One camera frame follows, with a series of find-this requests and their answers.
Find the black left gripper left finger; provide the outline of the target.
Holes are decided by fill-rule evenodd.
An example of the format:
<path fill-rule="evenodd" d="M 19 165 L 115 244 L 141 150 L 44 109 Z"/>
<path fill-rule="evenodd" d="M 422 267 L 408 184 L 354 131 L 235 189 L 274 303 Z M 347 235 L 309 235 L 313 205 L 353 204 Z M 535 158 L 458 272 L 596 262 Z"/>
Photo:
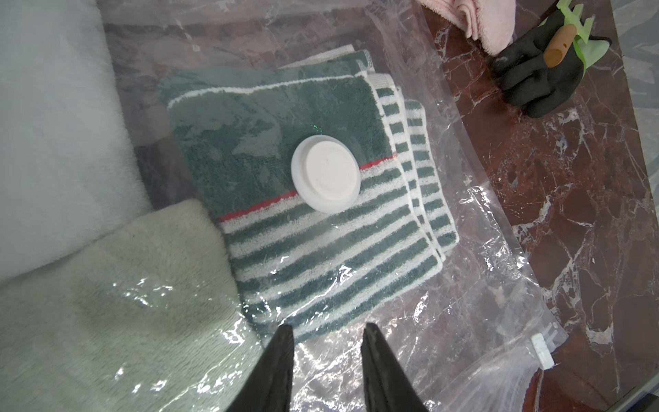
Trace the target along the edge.
<path fill-rule="evenodd" d="M 290 411 L 293 385 L 293 327 L 280 325 L 243 385 L 229 412 Z"/>

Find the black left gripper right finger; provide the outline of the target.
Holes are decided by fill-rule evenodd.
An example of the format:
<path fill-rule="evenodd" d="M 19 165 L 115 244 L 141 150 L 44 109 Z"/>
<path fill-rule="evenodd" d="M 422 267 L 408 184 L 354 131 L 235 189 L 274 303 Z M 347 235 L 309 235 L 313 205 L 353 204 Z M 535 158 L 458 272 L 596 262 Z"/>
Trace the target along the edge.
<path fill-rule="evenodd" d="M 368 412 L 428 412 L 374 323 L 363 331 L 361 359 Z"/>

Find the light green towel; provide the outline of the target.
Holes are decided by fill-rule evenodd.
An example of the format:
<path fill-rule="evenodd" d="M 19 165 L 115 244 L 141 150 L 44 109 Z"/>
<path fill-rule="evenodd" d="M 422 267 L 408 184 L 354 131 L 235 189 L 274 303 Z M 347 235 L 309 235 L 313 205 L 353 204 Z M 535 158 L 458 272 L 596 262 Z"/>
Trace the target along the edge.
<path fill-rule="evenodd" d="M 1 289 L 4 411 L 223 411 L 261 353 L 194 199 Z"/>

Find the green white striped towel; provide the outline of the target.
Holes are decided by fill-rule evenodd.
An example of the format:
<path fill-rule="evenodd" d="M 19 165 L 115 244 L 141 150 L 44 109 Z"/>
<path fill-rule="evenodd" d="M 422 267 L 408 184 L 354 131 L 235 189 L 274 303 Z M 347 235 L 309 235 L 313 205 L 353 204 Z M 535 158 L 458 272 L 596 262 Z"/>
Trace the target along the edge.
<path fill-rule="evenodd" d="M 420 101 L 343 46 L 275 70 L 210 67 L 158 94 L 192 183 L 222 232 L 246 320 L 263 341 L 339 330 L 442 271 L 459 235 Z M 296 192 L 307 137 L 348 147 L 360 193 L 328 215 Z"/>

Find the clear plastic vacuum bag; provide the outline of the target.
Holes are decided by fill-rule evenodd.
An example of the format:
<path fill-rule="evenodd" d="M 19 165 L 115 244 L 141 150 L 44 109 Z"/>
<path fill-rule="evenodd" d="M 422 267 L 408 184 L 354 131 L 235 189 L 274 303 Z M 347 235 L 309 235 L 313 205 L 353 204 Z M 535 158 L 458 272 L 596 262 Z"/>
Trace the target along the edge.
<path fill-rule="evenodd" d="M 1 408 L 518 411 L 566 341 L 410 1 L 4 1 Z"/>

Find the pink towel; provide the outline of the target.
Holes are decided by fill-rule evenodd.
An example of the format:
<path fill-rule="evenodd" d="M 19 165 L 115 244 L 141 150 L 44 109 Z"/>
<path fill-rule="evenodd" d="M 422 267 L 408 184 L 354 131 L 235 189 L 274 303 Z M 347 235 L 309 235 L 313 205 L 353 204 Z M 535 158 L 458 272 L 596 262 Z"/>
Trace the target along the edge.
<path fill-rule="evenodd" d="M 512 43 L 516 25 L 515 0 L 420 0 L 419 3 L 480 41 L 496 56 Z"/>

